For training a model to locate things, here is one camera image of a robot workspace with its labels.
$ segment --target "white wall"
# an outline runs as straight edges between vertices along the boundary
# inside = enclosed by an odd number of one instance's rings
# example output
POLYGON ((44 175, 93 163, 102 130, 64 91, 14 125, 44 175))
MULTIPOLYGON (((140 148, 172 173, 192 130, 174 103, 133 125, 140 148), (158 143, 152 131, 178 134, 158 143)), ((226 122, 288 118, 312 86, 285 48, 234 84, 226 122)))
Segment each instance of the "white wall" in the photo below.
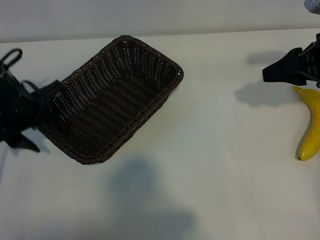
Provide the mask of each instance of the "white wall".
POLYGON ((0 42, 318 28, 303 0, 4 0, 0 42))

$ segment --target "woven texture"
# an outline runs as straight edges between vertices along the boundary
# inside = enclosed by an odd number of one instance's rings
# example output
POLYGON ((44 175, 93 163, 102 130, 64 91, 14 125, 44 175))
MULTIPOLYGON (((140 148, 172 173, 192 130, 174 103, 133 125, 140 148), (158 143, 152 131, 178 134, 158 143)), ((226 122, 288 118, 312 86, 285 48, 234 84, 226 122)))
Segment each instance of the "woven texture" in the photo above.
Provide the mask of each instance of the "woven texture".
POLYGON ((131 36, 121 36, 62 81, 53 102, 60 130, 39 130, 82 164, 109 159, 162 106, 181 67, 131 36))

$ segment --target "black clamp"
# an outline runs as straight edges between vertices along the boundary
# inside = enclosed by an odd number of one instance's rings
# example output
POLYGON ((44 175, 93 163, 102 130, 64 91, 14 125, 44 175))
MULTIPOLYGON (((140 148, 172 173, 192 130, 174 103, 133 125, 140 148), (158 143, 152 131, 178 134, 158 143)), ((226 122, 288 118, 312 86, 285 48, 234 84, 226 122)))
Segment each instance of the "black clamp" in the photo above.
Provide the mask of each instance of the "black clamp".
POLYGON ((264 82, 303 86, 311 80, 320 88, 320 33, 305 50, 301 47, 292 49, 280 61, 266 67, 262 74, 264 82))
POLYGON ((0 60, 0 142, 5 141, 14 149, 40 152, 21 132, 28 128, 36 129, 44 122, 54 124, 52 119, 57 118, 57 112, 53 112, 52 102, 64 88, 58 80, 40 89, 28 80, 20 83, 9 68, 21 57, 22 50, 15 48, 0 60), (15 53, 17 56, 5 63, 15 53), (26 90, 24 84, 33 89, 32 93, 26 90))

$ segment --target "table surface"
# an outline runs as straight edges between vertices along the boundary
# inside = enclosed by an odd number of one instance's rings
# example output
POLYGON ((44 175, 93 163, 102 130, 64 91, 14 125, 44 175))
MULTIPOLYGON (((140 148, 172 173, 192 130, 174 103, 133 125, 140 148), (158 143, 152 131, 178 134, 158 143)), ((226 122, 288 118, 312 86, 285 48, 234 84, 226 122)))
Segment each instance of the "table surface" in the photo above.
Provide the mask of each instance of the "table surface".
MULTIPOLYGON (((290 84, 262 79, 318 32, 141 37, 181 65, 180 86, 102 164, 77 163, 38 131, 25 134, 39 154, 1 143, 1 239, 318 240, 320 156, 295 158, 309 109, 290 84)), ((111 40, 2 43, 0 56, 22 48, 13 74, 43 86, 111 40)))

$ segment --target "white tabletop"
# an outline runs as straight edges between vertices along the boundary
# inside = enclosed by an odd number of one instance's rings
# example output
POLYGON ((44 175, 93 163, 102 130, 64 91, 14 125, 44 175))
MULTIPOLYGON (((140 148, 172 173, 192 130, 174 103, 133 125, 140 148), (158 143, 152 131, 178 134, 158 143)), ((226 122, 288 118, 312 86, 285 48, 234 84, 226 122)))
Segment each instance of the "white tabletop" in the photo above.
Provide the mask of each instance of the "white tabletop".
MULTIPOLYGON (((163 107, 107 162, 0 144, 4 240, 318 240, 320 156, 295 159, 310 121, 262 69, 320 29, 140 37, 184 70, 163 107)), ((62 80, 112 39, 0 44, 19 79, 62 80)), ((315 88, 314 82, 308 83, 315 88)))

